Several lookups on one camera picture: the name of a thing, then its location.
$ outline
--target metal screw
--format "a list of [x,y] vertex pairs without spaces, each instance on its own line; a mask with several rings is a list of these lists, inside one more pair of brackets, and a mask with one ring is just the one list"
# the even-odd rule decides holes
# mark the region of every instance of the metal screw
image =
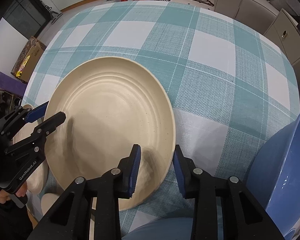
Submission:
[[120,172],[121,172],[121,170],[118,169],[118,168],[114,168],[114,169],[111,170],[111,174],[113,174],[113,175],[117,175],[117,174],[119,174]]
[[77,178],[74,180],[74,182],[75,182],[76,184],[81,184],[82,182],[84,182],[84,178],[83,178],[83,177],[77,177]]
[[198,175],[203,173],[203,171],[200,168],[193,169],[193,172],[194,172],[194,174],[198,174]]
[[232,183],[238,183],[239,179],[236,176],[231,176],[229,179]]

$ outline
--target teal and white plaid tablecloth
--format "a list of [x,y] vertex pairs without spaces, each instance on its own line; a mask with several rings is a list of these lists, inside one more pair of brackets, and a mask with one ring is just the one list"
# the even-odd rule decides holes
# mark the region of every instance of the teal and white plaid tablecloth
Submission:
[[[245,179],[264,142],[300,112],[293,68],[271,41],[213,11],[161,1],[105,4],[71,18],[42,55],[23,104],[48,101],[71,70],[101,56],[135,60],[157,77],[173,107],[177,144],[217,177]],[[50,173],[42,194],[56,191]],[[171,167],[143,204],[120,212],[122,234],[192,208]]]

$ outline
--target wooden baseboard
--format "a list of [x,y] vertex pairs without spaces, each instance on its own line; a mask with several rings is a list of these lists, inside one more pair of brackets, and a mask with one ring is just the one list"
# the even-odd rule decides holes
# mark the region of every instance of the wooden baseboard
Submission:
[[61,12],[66,12],[66,11],[71,10],[73,8],[76,8],[76,7],[80,6],[80,5],[84,5],[86,3],[90,3],[90,2],[94,2],[94,1],[98,1],[98,0],[83,0],[83,1],[77,2],[77,3],[73,4],[73,5],[70,5],[70,6],[64,8],[64,9],[62,9],[60,11]]

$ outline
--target floor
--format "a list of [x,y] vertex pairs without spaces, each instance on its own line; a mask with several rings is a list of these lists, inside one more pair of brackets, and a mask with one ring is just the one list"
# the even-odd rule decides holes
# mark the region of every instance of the floor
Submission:
[[[53,37],[57,34],[57,32],[61,29],[61,27],[74,15],[76,15],[78,12],[81,12],[89,7],[106,4],[106,3],[112,3],[112,2],[119,2],[120,0],[111,0],[111,1],[105,1],[105,0],[98,0],[91,3],[87,3],[81,6],[78,6],[76,8],[73,8],[69,11],[66,11],[54,24],[48,23],[47,26],[42,30],[42,32],[39,34],[38,39],[42,41],[46,46],[50,43],[50,41],[53,39]],[[198,6],[201,8],[205,8],[208,10],[214,10],[214,0],[172,0],[173,2],[179,2],[184,4],[191,4],[194,6]]]

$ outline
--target table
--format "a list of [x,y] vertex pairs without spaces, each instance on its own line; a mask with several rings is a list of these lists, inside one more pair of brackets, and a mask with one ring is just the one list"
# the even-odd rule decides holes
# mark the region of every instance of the table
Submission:
[[[275,44],[229,17],[162,1],[104,4],[71,18],[42,55],[23,104],[48,101],[71,70],[101,56],[135,60],[157,77],[173,107],[177,144],[217,177],[244,180],[261,146],[300,112],[293,68]],[[51,173],[45,192],[60,192]],[[143,204],[120,212],[122,234],[192,208],[171,167]]]

